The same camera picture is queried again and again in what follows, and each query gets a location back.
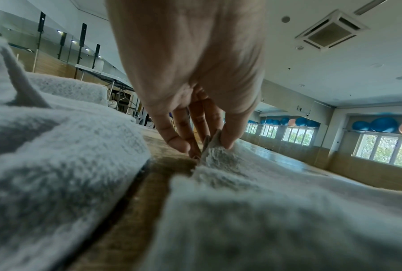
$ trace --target gray towel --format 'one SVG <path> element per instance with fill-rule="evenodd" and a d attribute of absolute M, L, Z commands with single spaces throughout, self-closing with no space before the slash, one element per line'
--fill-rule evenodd
<path fill-rule="evenodd" d="M 228 151 L 219 136 L 172 181 L 141 271 L 402 271 L 402 192 Z"/>
<path fill-rule="evenodd" d="M 104 93 L 94 104 L 42 93 L 32 82 L 50 93 L 59 87 L 86 96 L 98 88 L 27 76 L 0 39 L 0 271 L 55 267 L 150 157 L 135 120 L 100 105 Z"/>

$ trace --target finger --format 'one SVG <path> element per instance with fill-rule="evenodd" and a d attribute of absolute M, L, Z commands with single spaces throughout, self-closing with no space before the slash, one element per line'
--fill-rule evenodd
<path fill-rule="evenodd" d="M 157 131 L 171 148 L 182 153 L 187 153 L 191 149 L 189 143 L 174 131 L 168 114 L 155 115 L 151 117 Z"/>
<path fill-rule="evenodd" d="M 192 127 L 189 120 L 187 108 L 176 109 L 173 111 L 173 117 L 177 127 L 178 134 L 187 141 L 190 145 L 189 157 L 200 158 L 201 150 L 196 142 L 195 135 L 193 134 Z"/>
<path fill-rule="evenodd" d="M 249 107 L 249 109 L 247 109 L 243 113 L 226 113 L 226 123 L 224 124 L 222 134 L 220 136 L 220 142 L 222 143 L 223 147 L 225 147 L 226 149 L 231 149 L 233 147 L 233 143 L 237 139 L 242 137 L 247 126 L 249 117 L 259 103 L 259 100 L 260 95 L 257 96 L 254 103 Z"/>
<path fill-rule="evenodd" d="M 192 95 L 192 102 L 189 105 L 189 112 L 191 113 L 191 119 L 195 125 L 196 131 L 204 142 L 205 137 L 210 135 L 210 130 L 208 129 L 207 121 L 205 120 L 204 107 L 202 101 L 198 100 L 196 95 Z"/>
<path fill-rule="evenodd" d="M 210 98 L 202 100 L 202 105 L 210 135 L 213 137 L 217 130 L 223 127 L 223 112 Z"/>

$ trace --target air vent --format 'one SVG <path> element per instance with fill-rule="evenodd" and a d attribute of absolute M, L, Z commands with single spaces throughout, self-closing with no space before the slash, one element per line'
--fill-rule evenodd
<path fill-rule="evenodd" d="M 330 15 L 296 37 L 312 47 L 323 51 L 335 47 L 369 28 L 340 10 Z"/>

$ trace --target fuzzy fabric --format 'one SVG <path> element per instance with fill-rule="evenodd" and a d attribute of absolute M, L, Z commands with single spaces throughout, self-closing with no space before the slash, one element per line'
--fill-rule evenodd
<path fill-rule="evenodd" d="M 39 86 L 50 93 L 77 86 L 83 97 L 106 92 L 67 79 L 27 77 L 0 39 L 0 271 L 59 265 L 150 158 L 131 116 L 100 100 L 42 93 Z"/>
<path fill-rule="evenodd" d="M 402 192 L 291 171 L 219 136 L 172 181 L 140 271 L 402 271 Z"/>

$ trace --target human hand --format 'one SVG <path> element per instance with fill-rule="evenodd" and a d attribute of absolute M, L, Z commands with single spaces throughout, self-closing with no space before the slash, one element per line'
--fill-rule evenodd
<path fill-rule="evenodd" d="M 260 99 L 265 1 L 107 0 L 107 7 L 125 71 L 164 140 L 197 156 L 187 108 L 201 139 L 222 128 L 222 109 L 220 141 L 231 148 Z"/>

